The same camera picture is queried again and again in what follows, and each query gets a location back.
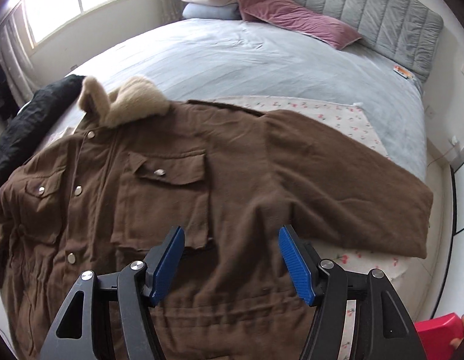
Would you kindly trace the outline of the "white patterned curtain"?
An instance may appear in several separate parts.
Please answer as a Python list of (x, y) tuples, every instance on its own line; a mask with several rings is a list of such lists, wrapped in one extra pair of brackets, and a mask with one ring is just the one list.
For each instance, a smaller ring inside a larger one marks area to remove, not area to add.
[(19, 36), (14, 14), (0, 30), (0, 65), (15, 102), (19, 107), (24, 106), (31, 101), (41, 83)]

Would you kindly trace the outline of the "black garment on bed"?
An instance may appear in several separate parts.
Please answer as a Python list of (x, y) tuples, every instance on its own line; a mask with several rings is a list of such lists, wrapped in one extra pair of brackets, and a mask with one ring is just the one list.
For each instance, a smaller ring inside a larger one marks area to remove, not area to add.
[(0, 135), (0, 187), (21, 167), (81, 92), (83, 76), (66, 76), (35, 92)]

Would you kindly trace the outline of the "red plastic stool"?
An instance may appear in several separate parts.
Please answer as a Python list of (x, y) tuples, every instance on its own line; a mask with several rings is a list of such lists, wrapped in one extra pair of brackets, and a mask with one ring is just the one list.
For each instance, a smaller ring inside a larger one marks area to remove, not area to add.
[(415, 322), (414, 326), (423, 344), (428, 360), (449, 360), (454, 348), (450, 345), (453, 339), (464, 338), (462, 319), (455, 313)]

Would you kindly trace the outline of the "small orange white pack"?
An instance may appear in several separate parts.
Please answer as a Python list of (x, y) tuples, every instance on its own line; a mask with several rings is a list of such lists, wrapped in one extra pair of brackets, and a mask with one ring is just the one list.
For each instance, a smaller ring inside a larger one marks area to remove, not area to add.
[(414, 78), (414, 74), (412, 72), (408, 71), (400, 65), (395, 65), (393, 71), (407, 80), (412, 80)]

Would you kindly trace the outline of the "brown jacket with fur collar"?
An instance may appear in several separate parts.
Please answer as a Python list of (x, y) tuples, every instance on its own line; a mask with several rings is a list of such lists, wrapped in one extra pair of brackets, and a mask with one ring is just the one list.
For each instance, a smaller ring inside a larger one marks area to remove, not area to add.
[(293, 292), (284, 225), (347, 249), (425, 258), (433, 195), (415, 175), (294, 111), (170, 102), (148, 80), (87, 78), (76, 132), (0, 187), (0, 293), (36, 359), (79, 274), (117, 272), (185, 231), (151, 311), (168, 359), (297, 359), (313, 309)]

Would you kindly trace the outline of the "white cherry print sheet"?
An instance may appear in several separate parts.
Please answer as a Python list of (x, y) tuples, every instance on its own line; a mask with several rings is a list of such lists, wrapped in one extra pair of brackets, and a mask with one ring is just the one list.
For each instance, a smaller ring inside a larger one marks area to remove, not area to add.
[(402, 209), (422, 185), (394, 164), (361, 109), (306, 102), (265, 111), (217, 102), (82, 103), (49, 234), (57, 252), (41, 314), (80, 270), (109, 273), (185, 230), (185, 256), (152, 319), (169, 359), (294, 359), (313, 309), (278, 248), (289, 224), (343, 267), (405, 269), (426, 222)]

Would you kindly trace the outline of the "grey padded headboard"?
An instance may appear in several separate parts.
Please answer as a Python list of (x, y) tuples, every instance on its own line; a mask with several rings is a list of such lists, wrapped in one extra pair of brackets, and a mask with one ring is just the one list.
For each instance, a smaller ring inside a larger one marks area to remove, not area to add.
[(418, 0), (294, 1), (355, 28), (363, 46), (399, 63), (418, 80), (429, 77), (444, 22)]

